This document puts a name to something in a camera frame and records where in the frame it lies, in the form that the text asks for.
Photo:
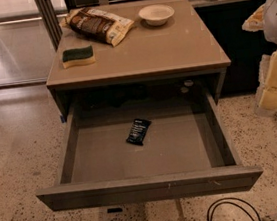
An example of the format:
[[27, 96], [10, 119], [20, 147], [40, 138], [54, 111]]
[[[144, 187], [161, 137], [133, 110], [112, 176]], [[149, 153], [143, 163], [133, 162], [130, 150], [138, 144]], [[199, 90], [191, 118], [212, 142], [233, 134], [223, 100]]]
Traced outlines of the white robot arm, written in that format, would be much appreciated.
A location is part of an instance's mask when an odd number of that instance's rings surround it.
[[[277, 0], [266, 0], [242, 25], [249, 32], [262, 31], [268, 42], [277, 45]], [[259, 65], [259, 86], [255, 110], [259, 116], [277, 113], [277, 49], [272, 55], [263, 55]]]

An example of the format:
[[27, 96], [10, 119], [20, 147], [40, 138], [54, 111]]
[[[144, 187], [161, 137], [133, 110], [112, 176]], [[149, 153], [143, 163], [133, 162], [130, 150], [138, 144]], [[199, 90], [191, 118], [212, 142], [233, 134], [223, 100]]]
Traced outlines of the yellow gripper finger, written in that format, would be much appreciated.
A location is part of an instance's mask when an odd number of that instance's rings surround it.
[[244, 21], [242, 29], [249, 32], [263, 31], [264, 28], [264, 5], [261, 5]]

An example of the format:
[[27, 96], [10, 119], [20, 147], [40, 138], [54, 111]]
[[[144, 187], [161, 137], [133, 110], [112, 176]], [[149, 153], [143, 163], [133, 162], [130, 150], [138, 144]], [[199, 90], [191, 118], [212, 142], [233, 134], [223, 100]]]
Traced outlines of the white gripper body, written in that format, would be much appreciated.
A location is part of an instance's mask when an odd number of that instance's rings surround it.
[[277, 50], [272, 55], [262, 56], [258, 79], [254, 112], [270, 117], [277, 113]]

